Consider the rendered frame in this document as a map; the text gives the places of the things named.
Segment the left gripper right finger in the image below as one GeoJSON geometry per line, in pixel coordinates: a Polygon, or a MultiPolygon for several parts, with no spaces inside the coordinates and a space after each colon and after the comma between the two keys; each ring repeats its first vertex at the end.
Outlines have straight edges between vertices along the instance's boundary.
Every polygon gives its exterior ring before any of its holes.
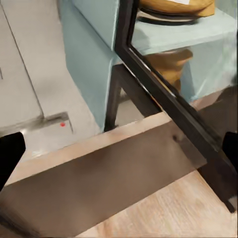
{"type": "Polygon", "coordinates": [[[222,150],[238,171],[238,134],[226,132],[222,150]]]}

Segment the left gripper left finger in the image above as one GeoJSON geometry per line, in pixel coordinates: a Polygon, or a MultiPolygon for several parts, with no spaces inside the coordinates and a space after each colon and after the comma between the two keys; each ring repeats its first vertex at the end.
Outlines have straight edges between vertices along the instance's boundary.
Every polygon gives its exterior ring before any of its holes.
{"type": "Polygon", "coordinates": [[[26,150],[22,132],[0,136],[0,191],[26,150]]]}

